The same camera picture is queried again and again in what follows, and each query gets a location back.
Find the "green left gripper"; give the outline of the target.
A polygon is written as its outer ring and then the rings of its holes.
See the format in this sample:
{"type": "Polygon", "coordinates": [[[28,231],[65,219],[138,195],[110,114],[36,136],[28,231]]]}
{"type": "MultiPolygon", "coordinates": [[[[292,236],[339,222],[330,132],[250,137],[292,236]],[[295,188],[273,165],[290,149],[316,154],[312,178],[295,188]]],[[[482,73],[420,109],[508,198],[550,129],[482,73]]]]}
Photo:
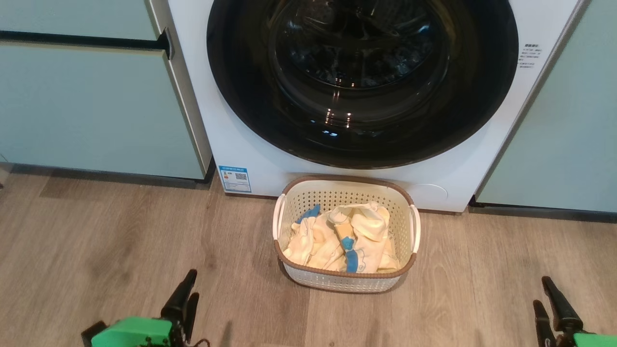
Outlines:
{"type": "Polygon", "coordinates": [[[161,309],[161,318],[128,317],[91,326],[92,347],[187,347],[191,343],[199,294],[193,293],[198,271],[188,270],[161,309]],[[183,322],[183,330],[178,323],[183,322]]]}

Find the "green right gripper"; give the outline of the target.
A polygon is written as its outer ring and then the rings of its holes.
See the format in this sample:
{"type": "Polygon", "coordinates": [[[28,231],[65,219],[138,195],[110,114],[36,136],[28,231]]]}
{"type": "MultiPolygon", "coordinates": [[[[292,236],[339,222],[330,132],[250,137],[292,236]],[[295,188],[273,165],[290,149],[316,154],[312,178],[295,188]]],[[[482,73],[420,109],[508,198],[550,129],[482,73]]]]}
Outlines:
{"type": "MultiPolygon", "coordinates": [[[[575,312],[568,299],[549,276],[542,277],[542,285],[550,301],[553,312],[553,326],[558,332],[574,334],[576,347],[617,347],[615,334],[578,333],[584,329],[584,323],[575,312]]],[[[550,325],[549,315],[539,300],[533,301],[538,347],[557,347],[550,325]]]]}

